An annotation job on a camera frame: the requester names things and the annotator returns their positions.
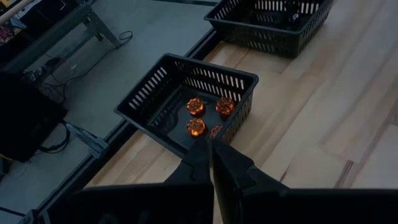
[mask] metal frame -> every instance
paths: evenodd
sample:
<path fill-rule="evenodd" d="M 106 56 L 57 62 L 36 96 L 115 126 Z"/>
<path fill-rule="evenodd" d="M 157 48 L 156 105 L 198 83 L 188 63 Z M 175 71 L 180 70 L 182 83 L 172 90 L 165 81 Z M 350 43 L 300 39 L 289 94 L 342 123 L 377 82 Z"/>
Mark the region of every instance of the metal frame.
<path fill-rule="evenodd" d="M 186 57 L 203 60 L 215 46 L 220 42 L 221 38 L 218 33 L 209 30 L 189 51 Z M 117 153 L 121 146 L 137 131 L 137 128 L 122 120 L 116 127 L 105 137 L 105 141 L 109 144 L 106 154 L 95 159 L 92 155 L 88 155 L 76 169 L 48 196 L 36 209 L 38 216 L 46 217 L 47 210 L 51 209 L 61 198 L 65 198 L 73 192 L 80 190 L 96 175 L 97 172 Z"/>
<path fill-rule="evenodd" d="M 121 44 L 119 40 L 108 29 L 104 22 L 96 15 L 91 6 L 87 2 L 81 3 L 72 12 L 70 12 L 60 22 L 56 23 L 48 32 L 43 34 L 31 46 L 26 48 L 18 56 L 7 63 L 1 70 L 10 75 L 19 74 L 24 71 L 28 66 L 34 63 L 38 57 L 45 54 L 50 50 L 59 40 L 64 38 L 71 30 L 77 25 L 84 23 L 87 30 L 84 33 L 83 40 L 73 50 L 69 52 L 66 57 L 56 64 L 53 70 L 56 70 L 62 63 L 71 57 L 77 50 L 85 45 L 91 38 L 96 37 L 97 33 L 102 33 L 115 47 Z M 42 75 L 39 80 L 45 79 L 50 72 Z"/>

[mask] table leg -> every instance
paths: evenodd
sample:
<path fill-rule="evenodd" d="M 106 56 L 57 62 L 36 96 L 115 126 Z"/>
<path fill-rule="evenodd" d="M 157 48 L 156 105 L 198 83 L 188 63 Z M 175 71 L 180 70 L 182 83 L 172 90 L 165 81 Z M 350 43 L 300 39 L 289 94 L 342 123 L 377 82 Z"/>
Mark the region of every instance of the table leg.
<path fill-rule="evenodd" d="M 91 22 L 94 23 L 97 30 L 105 36 L 105 38 L 107 38 L 113 45 L 115 45 L 115 47 L 120 47 L 121 44 L 119 40 L 113 35 L 113 33 L 94 11 L 89 13 L 88 17 L 91 19 Z"/>
<path fill-rule="evenodd" d="M 97 32 L 98 28 L 96 27 L 96 25 L 92 25 L 88 18 L 83 20 L 83 24 L 90 32 L 95 32 L 95 37 L 98 39 L 98 41 L 102 41 L 104 39 L 104 37 L 99 32 Z"/>

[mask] gray floor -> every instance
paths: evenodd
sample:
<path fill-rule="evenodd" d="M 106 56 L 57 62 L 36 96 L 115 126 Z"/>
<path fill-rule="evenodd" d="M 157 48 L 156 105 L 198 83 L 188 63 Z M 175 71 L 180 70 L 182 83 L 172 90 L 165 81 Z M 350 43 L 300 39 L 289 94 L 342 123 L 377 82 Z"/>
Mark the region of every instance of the gray floor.
<path fill-rule="evenodd" d="M 121 118 L 113 113 L 114 107 L 162 54 L 184 55 L 211 28 L 203 20 L 211 7 L 148 0 L 114 2 L 98 0 L 93 8 L 116 35 L 131 30 L 134 38 L 108 55 L 87 76 L 72 82 L 66 104 L 69 113 L 65 119 L 97 136 L 105 136 L 117 125 Z M 63 41 L 70 42 L 73 36 Z M 77 70 L 73 75 L 81 74 L 112 47 L 107 41 L 92 40 L 55 75 L 67 78 L 74 65 Z M 49 55 L 60 51 L 57 45 Z M 60 142 L 64 134 L 62 127 L 57 128 L 46 144 Z M 0 207 L 22 213 L 36 208 L 88 154 L 86 148 L 79 140 L 72 139 L 60 154 L 41 153 L 31 163 L 14 164 L 9 176 L 0 182 Z M 19 219 L 0 212 L 2 224 L 16 223 Z"/>

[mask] black plastic basket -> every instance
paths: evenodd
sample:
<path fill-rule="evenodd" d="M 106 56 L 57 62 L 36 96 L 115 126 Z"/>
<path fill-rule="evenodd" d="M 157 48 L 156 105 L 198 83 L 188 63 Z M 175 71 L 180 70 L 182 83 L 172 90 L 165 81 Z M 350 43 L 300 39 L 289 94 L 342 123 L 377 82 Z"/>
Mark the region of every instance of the black plastic basket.
<path fill-rule="evenodd" d="M 205 102 L 203 115 L 208 132 L 223 125 L 215 138 L 231 142 L 251 110 L 258 76 L 199 60 L 165 54 L 120 102 L 115 111 L 161 145 L 183 156 L 197 140 L 187 133 L 190 98 Z M 226 96 L 236 103 L 227 120 L 215 111 Z"/>
<path fill-rule="evenodd" d="M 295 58 L 318 32 L 333 0 L 222 0 L 205 20 L 225 42 Z"/>

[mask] wooden table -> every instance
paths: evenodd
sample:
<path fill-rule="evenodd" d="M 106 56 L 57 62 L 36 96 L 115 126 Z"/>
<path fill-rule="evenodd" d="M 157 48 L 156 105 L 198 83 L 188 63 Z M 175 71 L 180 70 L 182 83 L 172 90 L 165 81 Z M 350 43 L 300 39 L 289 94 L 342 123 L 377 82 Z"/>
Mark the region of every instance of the wooden table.
<path fill-rule="evenodd" d="M 340 0 L 295 60 L 220 42 L 206 61 L 260 77 L 231 145 L 290 188 L 398 188 L 396 24 L 396 0 Z M 179 162 L 138 131 L 87 186 L 162 182 Z"/>

